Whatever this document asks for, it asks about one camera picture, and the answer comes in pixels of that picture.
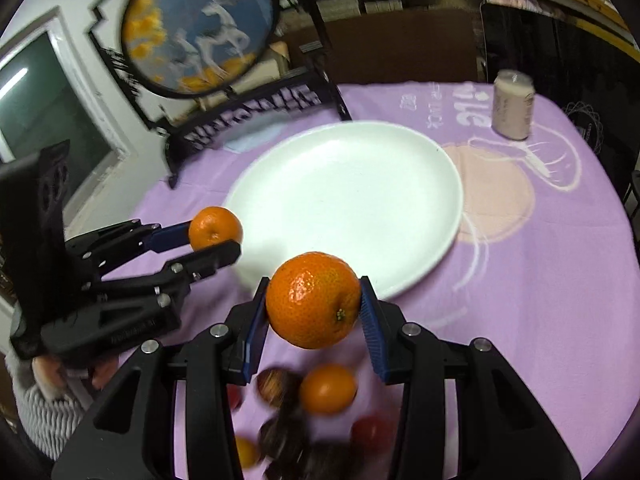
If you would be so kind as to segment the operator left hand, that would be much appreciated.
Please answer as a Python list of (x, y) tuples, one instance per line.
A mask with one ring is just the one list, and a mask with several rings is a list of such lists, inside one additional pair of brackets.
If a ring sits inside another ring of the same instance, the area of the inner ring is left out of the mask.
[[(102, 390), (118, 370), (118, 359), (109, 358), (93, 367), (91, 385)], [(53, 402), (66, 395), (66, 370), (54, 356), (37, 356), (32, 360), (32, 374), (44, 398)]]

